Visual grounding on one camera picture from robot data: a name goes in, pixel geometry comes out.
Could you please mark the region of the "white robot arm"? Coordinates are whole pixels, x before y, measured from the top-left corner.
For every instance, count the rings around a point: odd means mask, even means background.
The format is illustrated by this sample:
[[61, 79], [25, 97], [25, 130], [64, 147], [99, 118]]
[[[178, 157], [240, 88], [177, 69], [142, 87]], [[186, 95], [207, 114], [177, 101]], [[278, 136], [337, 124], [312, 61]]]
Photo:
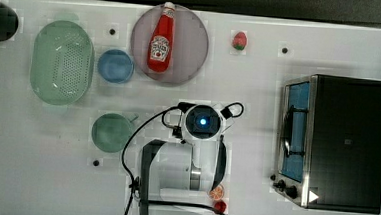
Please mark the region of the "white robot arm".
[[181, 102], [171, 141], [154, 139], [140, 151], [139, 215], [225, 215], [209, 204], [224, 180], [224, 133], [235, 115], [229, 106]]

